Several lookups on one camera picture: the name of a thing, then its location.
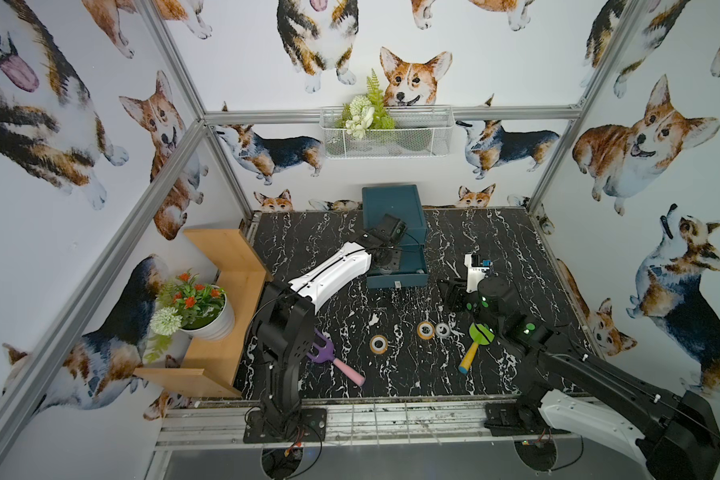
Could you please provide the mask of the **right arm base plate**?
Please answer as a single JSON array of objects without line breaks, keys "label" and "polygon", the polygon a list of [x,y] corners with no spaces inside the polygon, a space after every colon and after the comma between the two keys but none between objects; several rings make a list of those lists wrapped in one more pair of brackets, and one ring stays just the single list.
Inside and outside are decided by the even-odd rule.
[{"label": "right arm base plate", "polygon": [[484,427],[493,436],[563,434],[565,430],[550,427],[537,409],[516,402],[486,403]]}]

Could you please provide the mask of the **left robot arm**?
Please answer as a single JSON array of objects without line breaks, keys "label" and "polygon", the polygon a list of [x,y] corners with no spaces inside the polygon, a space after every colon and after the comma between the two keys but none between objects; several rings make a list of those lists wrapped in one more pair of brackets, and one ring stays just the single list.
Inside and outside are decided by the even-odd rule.
[{"label": "left robot arm", "polygon": [[313,270],[288,282],[273,280],[265,285],[251,332],[267,366],[260,403],[267,424],[284,430],[299,415],[299,368],[313,348],[320,308],[355,278],[389,266],[406,233],[401,219],[386,214]]}]

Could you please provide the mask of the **clear tape roll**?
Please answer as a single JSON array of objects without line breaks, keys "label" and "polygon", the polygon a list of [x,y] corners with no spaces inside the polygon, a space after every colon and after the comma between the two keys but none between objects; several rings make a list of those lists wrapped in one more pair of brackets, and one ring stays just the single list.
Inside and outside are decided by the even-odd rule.
[{"label": "clear tape roll", "polygon": [[440,339],[449,338],[452,335],[452,329],[447,323],[441,322],[435,326],[435,334]]}]

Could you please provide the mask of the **teal drawer cabinet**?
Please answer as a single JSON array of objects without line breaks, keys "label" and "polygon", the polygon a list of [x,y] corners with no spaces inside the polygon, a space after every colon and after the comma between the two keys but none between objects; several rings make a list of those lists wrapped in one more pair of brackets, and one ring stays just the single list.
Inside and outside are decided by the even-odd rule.
[{"label": "teal drawer cabinet", "polygon": [[363,227],[381,242],[373,252],[366,284],[370,289],[423,287],[429,280],[425,259],[428,224],[414,185],[365,187]]}]

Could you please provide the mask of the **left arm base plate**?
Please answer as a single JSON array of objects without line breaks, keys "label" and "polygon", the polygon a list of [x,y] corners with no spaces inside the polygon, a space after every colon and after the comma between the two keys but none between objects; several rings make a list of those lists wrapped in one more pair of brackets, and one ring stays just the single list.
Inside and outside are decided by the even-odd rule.
[{"label": "left arm base plate", "polygon": [[306,408],[286,416],[256,407],[245,415],[245,444],[322,442],[326,436],[328,411]]}]

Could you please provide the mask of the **orange tape roll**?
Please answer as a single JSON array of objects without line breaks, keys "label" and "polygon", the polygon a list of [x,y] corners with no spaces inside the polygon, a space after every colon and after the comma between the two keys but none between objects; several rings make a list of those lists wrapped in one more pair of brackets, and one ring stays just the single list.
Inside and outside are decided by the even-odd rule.
[{"label": "orange tape roll", "polygon": [[382,355],[388,349],[389,343],[385,336],[375,335],[370,340],[370,350],[375,355]]},{"label": "orange tape roll", "polygon": [[416,333],[422,340],[431,340],[435,337],[435,327],[429,321],[422,321],[417,325]]}]

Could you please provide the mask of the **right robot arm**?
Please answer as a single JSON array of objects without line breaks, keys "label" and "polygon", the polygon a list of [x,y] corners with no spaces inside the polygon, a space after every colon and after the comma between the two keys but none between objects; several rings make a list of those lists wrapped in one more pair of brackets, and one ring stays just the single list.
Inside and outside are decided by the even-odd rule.
[{"label": "right robot arm", "polygon": [[448,310],[472,317],[480,338],[489,337],[520,365],[560,376],[598,401],[575,399],[538,379],[517,400],[523,421],[618,451],[654,479],[715,477],[720,430],[703,397],[647,383],[574,343],[554,351],[551,344],[566,337],[562,329],[525,311],[515,287],[500,277],[441,279],[437,286]]}]

